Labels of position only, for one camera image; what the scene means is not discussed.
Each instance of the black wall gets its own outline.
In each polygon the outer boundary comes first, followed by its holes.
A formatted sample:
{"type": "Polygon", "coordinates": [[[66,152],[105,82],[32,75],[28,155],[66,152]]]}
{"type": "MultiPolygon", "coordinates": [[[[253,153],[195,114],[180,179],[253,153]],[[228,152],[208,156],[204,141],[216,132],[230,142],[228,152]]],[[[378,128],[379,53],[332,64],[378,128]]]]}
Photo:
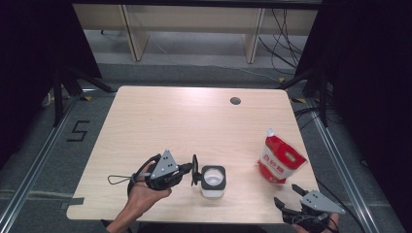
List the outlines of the black wall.
{"type": "Polygon", "coordinates": [[[369,168],[412,232],[412,7],[367,1],[345,47],[333,97],[369,168]]]}
{"type": "Polygon", "coordinates": [[[70,2],[5,0],[0,21],[1,168],[41,110],[56,69],[65,80],[77,79],[65,66],[101,74],[70,2]]]}

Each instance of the gray carpet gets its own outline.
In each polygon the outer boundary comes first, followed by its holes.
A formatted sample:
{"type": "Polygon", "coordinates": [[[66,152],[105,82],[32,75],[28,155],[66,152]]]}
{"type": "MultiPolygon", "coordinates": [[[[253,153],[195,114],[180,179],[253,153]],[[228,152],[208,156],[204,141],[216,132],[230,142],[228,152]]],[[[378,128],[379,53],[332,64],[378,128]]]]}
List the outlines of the gray carpet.
{"type": "MultiPolygon", "coordinates": [[[[134,84],[274,88],[279,85],[276,82],[279,78],[283,77],[287,80],[292,78],[290,75],[280,75],[273,69],[246,69],[249,72],[246,73],[240,70],[197,66],[100,64],[99,68],[104,77],[103,82],[111,87],[134,84]],[[250,73],[270,76],[273,80],[250,73]]],[[[83,88],[96,88],[88,83],[80,83],[83,88]]],[[[289,88],[290,98],[302,97],[302,87],[304,87],[304,83],[298,83],[289,88]]],[[[95,90],[84,95],[91,96],[91,99],[79,101],[75,105],[11,232],[87,232],[95,223],[94,221],[68,219],[64,205],[69,201],[77,187],[115,94],[95,90]],[[77,129],[87,131],[87,133],[82,141],[69,142],[81,139],[82,135],[72,133],[79,120],[88,121],[78,124],[77,127],[77,129]]],[[[308,105],[292,103],[292,107],[296,111],[308,108],[308,105]]],[[[345,162],[382,232],[404,232],[373,176],[367,167],[360,164],[361,155],[346,131],[343,121],[333,110],[327,111],[327,117],[329,130],[335,143],[345,157],[345,162]]],[[[18,188],[42,144],[46,141],[51,132],[52,123],[53,105],[50,105],[38,114],[27,134],[23,147],[11,157],[0,172],[1,209],[7,205],[13,191],[18,188]]],[[[302,127],[301,134],[316,177],[353,210],[312,115],[306,114],[300,117],[298,124],[302,127]]],[[[335,200],[324,188],[321,186],[320,188],[323,194],[335,200]]],[[[340,232],[361,232],[350,215],[342,216],[339,225],[340,232]]],[[[268,232],[293,232],[285,224],[265,225],[264,228],[268,232]]]]}

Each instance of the black cable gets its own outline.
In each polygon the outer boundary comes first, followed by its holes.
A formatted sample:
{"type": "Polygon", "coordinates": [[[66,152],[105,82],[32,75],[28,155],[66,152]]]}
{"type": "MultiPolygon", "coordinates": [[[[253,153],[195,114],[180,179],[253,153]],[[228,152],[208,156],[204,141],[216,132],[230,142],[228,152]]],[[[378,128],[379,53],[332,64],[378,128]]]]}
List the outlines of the black cable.
{"type": "Polygon", "coordinates": [[[276,53],[274,50],[272,50],[271,48],[269,48],[264,41],[258,37],[258,39],[261,41],[261,43],[264,45],[264,47],[267,49],[267,51],[269,51],[270,53],[272,53],[272,55],[275,55],[276,57],[278,57],[279,59],[281,59],[282,61],[284,61],[285,63],[287,63],[288,65],[290,65],[293,69],[296,69],[296,66],[294,66],[293,64],[291,64],[290,62],[288,62],[285,58],[283,58],[281,55],[279,55],[278,53],[276,53]]]}
{"type": "Polygon", "coordinates": [[[365,233],[365,230],[364,230],[363,226],[361,225],[361,222],[358,220],[357,217],[355,217],[355,215],[352,213],[352,211],[349,210],[349,208],[348,208],[345,204],[343,204],[343,202],[342,202],[324,183],[322,183],[321,181],[319,181],[317,178],[315,178],[315,179],[316,179],[316,182],[318,182],[324,189],[326,189],[326,191],[329,192],[330,195],[332,195],[332,196],[336,199],[336,201],[338,201],[338,202],[340,203],[340,205],[342,205],[342,208],[345,209],[345,211],[348,212],[349,215],[351,215],[351,217],[352,217],[352,218],[355,220],[355,222],[358,224],[358,226],[360,227],[360,230],[361,230],[363,233],[365,233]]]}
{"type": "Polygon", "coordinates": [[[127,177],[127,176],[110,175],[110,176],[107,177],[107,181],[109,182],[109,184],[114,185],[114,184],[118,184],[118,183],[123,183],[123,182],[125,182],[125,181],[129,181],[130,178],[131,178],[131,177],[127,177]],[[119,181],[119,182],[116,182],[116,183],[112,183],[112,182],[110,181],[110,178],[125,178],[125,179],[124,179],[124,180],[121,180],[121,181],[119,181]]]}
{"type": "Polygon", "coordinates": [[[277,41],[277,43],[278,43],[279,45],[281,45],[283,48],[285,48],[286,50],[289,50],[289,51],[291,52],[293,62],[295,62],[295,64],[296,64],[296,61],[298,62],[298,59],[297,59],[297,56],[295,55],[295,53],[302,54],[302,50],[300,50],[298,47],[296,47],[296,46],[291,42],[291,40],[289,40],[288,25],[287,25],[287,14],[288,14],[288,10],[287,10],[287,9],[284,9],[284,22],[283,22],[283,24],[282,24],[282,26],[281,26],[278,18],[277,18],[276,15],[275,15],[274,10],[272,9],[272,15],[273,15],[273,17],[275,18],[276,23],[278,24],[278,27],[279,27],[279,30],[280,30],[280,34],[279,34],[278,39],[276,39],[275,35],[273,35],[273,38],[275,38],[275,40],[277,41]],[[284,46],[284,45],[279,41],[279,39],[280,39],[281,36],[283,36],[283,37],[285,38],[285,41],[286,41],[287,44],[288,44],[287,47],[284,46]]]}
{"type": "Polygon", "coordinates": [[[299,128],[299,130],[302,130],[304,127],[306,127],[310,122],[312,122],[313,120],[315,120],[316,118],[318,118],[319,115],[311,118],[309,121],[307,121],[302,127],[299,128]]]}

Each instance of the gray floor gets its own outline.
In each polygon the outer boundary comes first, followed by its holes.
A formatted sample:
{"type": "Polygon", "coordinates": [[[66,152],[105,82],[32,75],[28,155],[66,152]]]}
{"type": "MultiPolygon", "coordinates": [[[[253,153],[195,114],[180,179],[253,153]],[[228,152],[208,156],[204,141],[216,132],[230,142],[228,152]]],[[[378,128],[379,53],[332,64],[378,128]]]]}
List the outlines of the gray floor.
{"type": "MultiPolygon", "coordinates": [[[[254,64],[248,64],[240,35],[153,33],[140,62],[131,60],[124,33],[105,31],[104,35],[101,35],[99,31],[86,31],[86,35],[99,63],[104,83],[112,87],[141,84],[274,88],[278,85],[279,78],[292,77],[273,69],[271,55],[262,45],[258,47],[254,64]]],[[[274,44],[272,36],[262,36],[262,39],[268,45],[274,44]]],[[[304,47],[305,39],[305,37],[291,37],[294,44],[301,48],[304,47]]],[[[292,62],[287,50],[277,52],[292,62]]],[[[283,69],[284,72],[293,72],[289,65],[279,59],[274,59],[273,65],[277,69],[283,69]]],[[[303,86],[304,83],[299,83],[289,88],[290,98],[302,97],[303,86]]],[[[84,94],[91,96],[91,99],[75,102],[50,157],[10,232],[87,232],[96,223],[70,220],[66,217],[65,210],[66,204],[76,190],[115,94],[98,90],[88,83],[82,83],[82,87],[93,89],[84,94]],[[79,138],[78,134],[72,133],[78,120],[88,120],[88,123],[79,125],[80,129],[87,131],[85,139],[77,143],[68,142],[68,139],[79,138]]],[[[294,110],[300,110],[308,108],[308,105],[292,103],[292,107],[294,110]]],[[[315,175],[357,215],[320,136],[315,123],[317,119],[314,117],[307,114],[297,122],[301,127],[302,138],[315,175]]],[[[367,167],[360,164],[361,154],[352,143],[342,119],[334,111],[328,111],[327,117],[328,130],[380,232],[405,232],[372,174],[367,167]]],[[[27,134],[24,147],[10,158],[0,172],[1,210],[7,207],[14,191],[24,180],[52,131],[52,123],[53,103],[51,102],[37,115],[27,134]]],[[[335,201],[335,198],[321,185],[320,190],[335,201]]],[[[342,216],[339,225],[341,232],[361,232],[349,215],[342,216]]],[[[293,232],[285,224],[263,227],[268,232],[293,232]]]]}

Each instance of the wooden table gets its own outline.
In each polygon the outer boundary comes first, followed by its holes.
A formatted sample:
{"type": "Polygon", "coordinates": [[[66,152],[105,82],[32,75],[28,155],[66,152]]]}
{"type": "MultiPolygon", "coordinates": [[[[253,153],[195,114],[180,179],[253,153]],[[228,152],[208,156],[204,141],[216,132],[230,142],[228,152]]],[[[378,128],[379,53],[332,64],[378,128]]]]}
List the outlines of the wooden table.
{"type": "Polygon", "coordinates": [[[109,175],[130,176],[149,157],[169,149],[178,164],[197,155],[199,170],[222,165],[227,185],[220,199],[207,199],[187,174],[170,197],[139,220],[161,222],[281,223],[273,197],[300,210],[292,183],[318,189],[310,162],[286,184],[267,182],[258,170],[267,128],[307,158],[284,90],[123,86],[96,141],[70,206],[71,219],[114,219],[124,206],[127,183],[110,185],[109,175]],[[230,102],[241,100],[239,105],[230,102]]]}

